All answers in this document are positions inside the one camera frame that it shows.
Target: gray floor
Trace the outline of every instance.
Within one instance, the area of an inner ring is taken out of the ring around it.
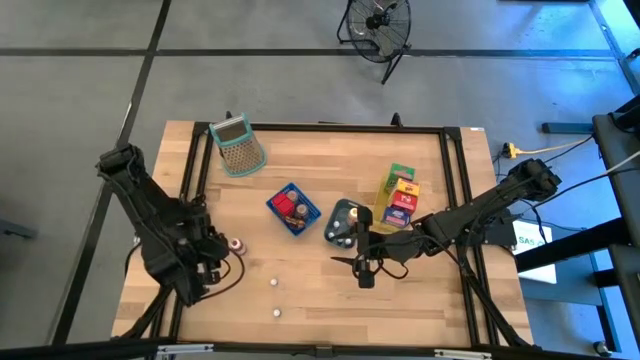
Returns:
[[[622,0],[598,4],[623,50],[640,46]],[[160,5],[0,0],[0,47],[146,48]],[[160,48],[333,49],[343,6],[174,1]],[[412,15],[414,49],[608,49],[587,4],[415,0]],[[40,232],[30,241],[0,238],[0,347],[47,341],[100,186],[93,165],[115,142],[141,62],[0,57],[0,216]],[[408,57],[384,87],[382,72],[358,57],[156,58],[131,142],[152,168],[166,120],[217,120],[231,110],[255,122],[386,124],[398,111],[411,125],[485,127],[494,152],[505,141],[536,149],[581,138],[543,135],[540,123],[589,121],[632,96],[612,58]],[[515,163],[502,161],[502,170]],[[593,143],[553,166],[565,184],[603,170]],[[618,212],[610,185],[600,181],[542,207],[541,215],[592,226]],[[71,341],[108,338],[132,233],[112,201]],[[602,339],[594,308],[527,301],[527,309],[545,348],[588,354]],[[638,357],[624,314],[616,316],[626,331],[623,355]]]

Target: blue plastic basket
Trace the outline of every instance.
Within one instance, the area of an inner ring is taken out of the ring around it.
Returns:
[[[293,228],[291,228],[289,226],[289,224],[287,224],[282,219],[282,217],[280,216],[280,213],[278,212],[278,210],[276,210],[276,208],[271,203],[271,200],[273,200],[273,198],[276,195],[278,195],[279,193],[286,194],[287,192],[289,192],[291,190],[294,190],[295,192],[298,193],[298,202],[297,202],[297,204],[305,204],[305,205],[307,205],[307,208],[309,208],[309,215],[307,216],[307,220],[305,221],[305,223],[306,223],[305,227],[303,227],[302,229],[293,229]],[[278,219],[280,219],[282,224],[284,226],[286,226],[287,229],[289,229],[289,231],[291,231],[291,233],[294,236],[298,236],[298,235],[302,234],[303,231],[305,231],[311,225],[313,225],[313,223],[316,222],[316,220],[318,220],[318,218],[322,215],[320,210],[315,205],[313,205],[311,200],[309,200],[309,198],[302,192],[302,190],[300,190],[300,188],[298,188],[296,186],[296,184],[294,184],[294,183],[289,183],[287,186],[282,188],[282,190],[280,190],[278,193],[274,194],[269,200],[267,200],[267,206],[269,207],[269,209],[271,209],[271,211],[274,213],[274,215],[276,215],[276,217]]]

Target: black fan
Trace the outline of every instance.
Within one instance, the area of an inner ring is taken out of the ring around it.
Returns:
[[[340,38],[340,29],[345,20],[350,40]],[[411,48],[407,43],[410,32],[409,0],[348,0],[336,35],[341,44],[352,43],[365,59],[389,63],[382,78],[384,85],[402,55]]]

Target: green box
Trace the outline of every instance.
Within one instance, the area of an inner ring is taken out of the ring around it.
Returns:
[[[391,164],[391,170],[389,171],[389,177],[387,178],[387,184],[384,189],[387,192],[390,192],[396,183],[398,182],[398,178],[407,179],[409,181],[413,181],[413,178],[416,175],[416,169],[393,163]]]

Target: wooden table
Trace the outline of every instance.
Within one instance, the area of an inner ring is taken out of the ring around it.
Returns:
[[[189,150],[193,122],[167,122],[153,178],[177,196]],[[463,128],[463,145],[474,196],[495,186],[483,129]],[[459,271],[445,254],[408,263],[409,276],[394,280],[380,273],[374,289],[359,289],[350,268],[331,256],[354,256],[328,244],[322,235],[334,204],[348,198],[373,205],[381,177],[392,162],[416,169],[421,194],[415,216],[447,206],[438,136],[427,134],[256,131],[268,161],[258,172],[230,178],[214,150],[206,186],[212,223],[248,246],[247,272],[234,289],[185,309],[179,339],[203,342],[469,346]],[[200,142],[202,153],[204,141]],[[455,151],[450,145],[452,163]],[[454,169],[456,194],[462,190]],[[195,189],[193,178],[191,189]],[[322,211],[322,217],[295,238],[265,205],[275,192],[295,182]],[[491,294],[525,340],[531,332],[512,256],[484,247]],[[230,256],[232,282],[239,263]],[[389,269],[401,269],[388,261]],[[270,280],[277,278],[277,286]],[[157,293],[158,286],[134,254],[125,280],[113,334],[128,330]],[[481,339],[486,325],[475,299]],[[167,334],[173,308],[168,302],[161,334]],[[282,315],[273,316],[278,308]]]

